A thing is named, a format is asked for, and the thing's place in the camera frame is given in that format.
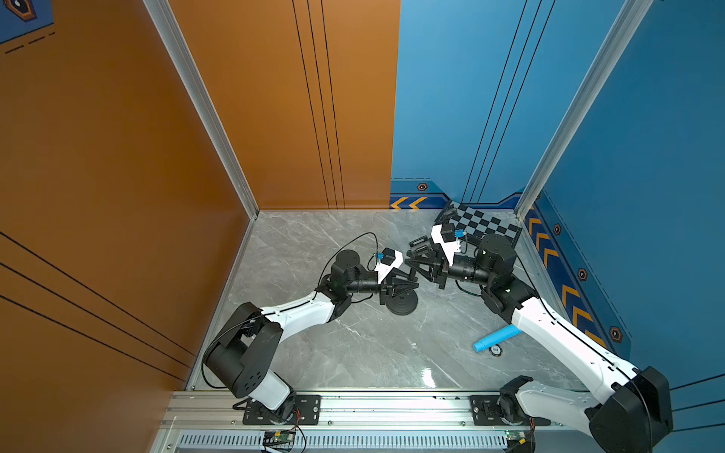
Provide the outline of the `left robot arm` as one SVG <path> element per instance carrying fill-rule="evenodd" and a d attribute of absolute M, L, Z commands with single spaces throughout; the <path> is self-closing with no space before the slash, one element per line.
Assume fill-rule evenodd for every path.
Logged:
<path fill-rule="evenodd" d="M 272 307 L 251 302 L 239 306 L 205 350 L 203 368 L 236 398 L 251 398 L 274 418 L 288 419 L 296 410 L 296 391 L 270 370 L 279 344 L 336 320 L 356 303 L 358 294 L 363 299 L 376 294 L 396 315 L 417 307 L 419 283 L 415 271 L 401 270 L 402 253 L 386 247 L 377 259 L 369 270 L 356 251 L 342 250 L 309 296 Z"/>

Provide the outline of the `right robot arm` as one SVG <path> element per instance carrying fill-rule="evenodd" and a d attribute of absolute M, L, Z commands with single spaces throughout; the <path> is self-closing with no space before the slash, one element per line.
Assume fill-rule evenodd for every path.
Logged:
<path fill-rule="evenodd" d="M 405 260 L 440 287 L 450 279 L 478 285 L 492 313 L 536 340 L 585 385 L 574 392 L 532 377 L 512 379 L 497 401 L 504 423 L 548 419 L 592 437 L 606 452 L 653 451 L 674 429 L 666 377 L 653 367 L 635 367 L 574 327 L 515 276 L 516 261 L 515 249 L 498 234 L 484 236 L 475 255 L 466 256 L 460 238 L 442 225 L 412 241 Z"/>

